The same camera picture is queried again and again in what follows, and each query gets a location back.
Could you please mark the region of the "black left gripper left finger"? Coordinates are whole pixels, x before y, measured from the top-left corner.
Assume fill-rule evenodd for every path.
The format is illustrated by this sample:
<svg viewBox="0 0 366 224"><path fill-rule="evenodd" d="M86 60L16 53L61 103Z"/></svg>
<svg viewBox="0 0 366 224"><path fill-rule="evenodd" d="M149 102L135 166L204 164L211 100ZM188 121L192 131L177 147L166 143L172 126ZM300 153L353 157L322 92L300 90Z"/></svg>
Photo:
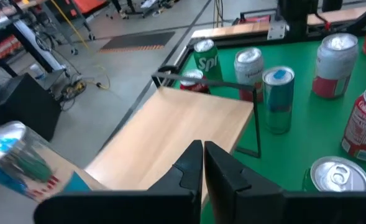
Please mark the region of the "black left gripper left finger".
<svg viewBox="0 0 366 224"><path fill-rule="evenodd" d="M34 223L199 223L203 186L203 143L194 140L147 190L59 194L41 202Z"/></svg>

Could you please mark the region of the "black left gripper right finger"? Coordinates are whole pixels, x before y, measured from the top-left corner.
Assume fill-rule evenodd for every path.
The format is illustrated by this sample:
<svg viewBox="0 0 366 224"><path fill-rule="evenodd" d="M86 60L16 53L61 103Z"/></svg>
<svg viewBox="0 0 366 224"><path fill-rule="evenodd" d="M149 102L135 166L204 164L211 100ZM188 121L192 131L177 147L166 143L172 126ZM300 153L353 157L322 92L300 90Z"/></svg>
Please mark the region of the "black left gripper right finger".
<svg viewBox="0 0 366 224"><path fill-rule="evenodd" d="M216 223L366 223L366 192L290 192L212 141L204 168Z"/></svg>

